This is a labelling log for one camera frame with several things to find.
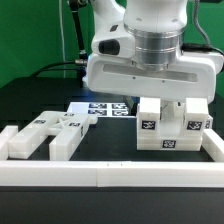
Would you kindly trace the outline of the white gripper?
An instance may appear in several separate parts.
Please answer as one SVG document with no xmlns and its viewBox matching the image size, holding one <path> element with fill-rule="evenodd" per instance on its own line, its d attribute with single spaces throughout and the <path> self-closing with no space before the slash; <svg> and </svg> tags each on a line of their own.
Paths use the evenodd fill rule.
<svg viewBox="0 0 224 224">
<path fill-rule="evenodd" d="M 216 75 L 224 57 L 219 53 L 184 52 L 160 72 L 141 70 L 130 60 L 92 54 L 87 86 L 96 92 L 184 102 L 186 98 L 214 99 Z"/>
</svg>

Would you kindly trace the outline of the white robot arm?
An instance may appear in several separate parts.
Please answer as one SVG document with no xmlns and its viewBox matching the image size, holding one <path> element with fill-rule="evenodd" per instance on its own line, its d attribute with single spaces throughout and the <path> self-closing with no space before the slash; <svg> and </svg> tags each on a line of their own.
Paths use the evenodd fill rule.
<svg viewBox="0 0 224 224">
<path fill-rule="evenodd" d="M 188 0 L 89 0 L 95 35 L 87 63 L 92 91 L 212 102 L 216 75 L 224 58 L 218 53 L 182 48 Z"/>
</svg>

